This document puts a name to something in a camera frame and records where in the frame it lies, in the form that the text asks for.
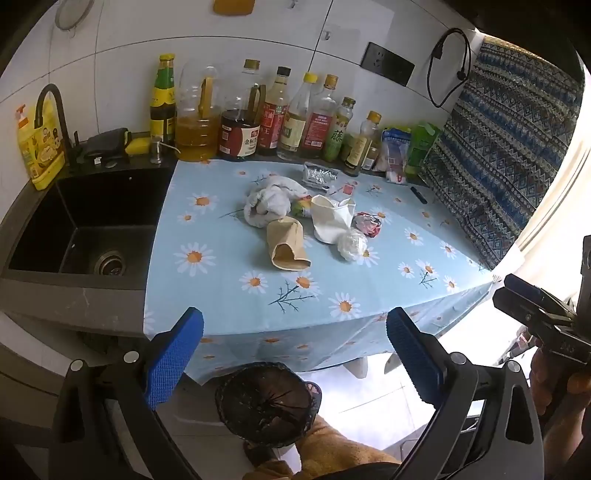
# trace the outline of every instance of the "black mesh trash can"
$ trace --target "black mesh trash can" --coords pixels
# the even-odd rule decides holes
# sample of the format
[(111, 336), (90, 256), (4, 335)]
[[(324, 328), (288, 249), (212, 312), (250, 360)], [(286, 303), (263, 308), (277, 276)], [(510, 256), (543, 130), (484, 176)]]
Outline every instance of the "black mesh trash can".
[(317, 403), (306, 383), (281, 363), (249, 364), (216, 390), (217, 412), (232, 433), (276, 448), (305, 435), (320, 408)]

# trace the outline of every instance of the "yellow dish soap bottle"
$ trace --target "yellow dish soap bottle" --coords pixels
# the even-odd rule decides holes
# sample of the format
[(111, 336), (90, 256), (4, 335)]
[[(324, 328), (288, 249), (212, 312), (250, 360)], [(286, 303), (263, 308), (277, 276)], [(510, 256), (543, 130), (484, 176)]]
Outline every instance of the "yellow dish soap bottle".
[(17, 109), (18, 146), (33, 185), (37, 190), (43, 190), (62, 169), (66, 158), (51, 100), (43, 103), (43, 125), (40, 128), (33, 128), (30, 116), (32, 112), (27, 115), (25, 105)]

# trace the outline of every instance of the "blue floral tablecloth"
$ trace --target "blue floral tablecloth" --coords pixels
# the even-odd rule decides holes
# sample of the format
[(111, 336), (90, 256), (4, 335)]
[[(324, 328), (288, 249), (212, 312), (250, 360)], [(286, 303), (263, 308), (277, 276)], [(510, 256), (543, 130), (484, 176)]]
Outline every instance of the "blue floral tablecloth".
[(275, 268), (266, 230), (249, 226), (242, 208), (266, 177), (301, 181), (302, 169), (261, 161), (177, 164), (152, 249), (144, 332), (151, 338), (187, 307), (201, 310), (204, 338), (186, 369), (197, 382), (254, 361), (308, 371), (390, 352), (385, 318), (394, 307), (437, 335), (489, 290), (491, 273), (429, 189), (417, 187), (424, 205), (410, 187), (364, 174), (340, 174), (329, 192), (340, 200), (353, 190), (356, 211), (382, 219), (364, 256), (346, 262), (335, 245), (315, 239), (311, 219), (300, 219), (311, 267)]

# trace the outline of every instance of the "striped patterned curtain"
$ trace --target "striped patterned curtain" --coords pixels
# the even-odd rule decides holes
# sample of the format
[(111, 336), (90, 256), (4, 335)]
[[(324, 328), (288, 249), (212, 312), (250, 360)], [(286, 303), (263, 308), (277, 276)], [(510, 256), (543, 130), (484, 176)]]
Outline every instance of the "striped patterned curtain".
[(487, 37), (421, 177), (494, 268), (554, 180), (579, 116), (582, 85)]

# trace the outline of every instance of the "cooking oil jug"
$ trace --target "cooking oil jug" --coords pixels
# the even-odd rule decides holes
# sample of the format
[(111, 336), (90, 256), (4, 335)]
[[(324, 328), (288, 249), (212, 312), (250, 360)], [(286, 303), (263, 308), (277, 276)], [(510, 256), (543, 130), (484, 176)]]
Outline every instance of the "cooking oil jug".
[(205, 161), (217, 152), (221, 107), (217, 105), (217, 71), (199, 69), (195, 60), (183, 67), (178, 99), (176, 146), (179, 160)]

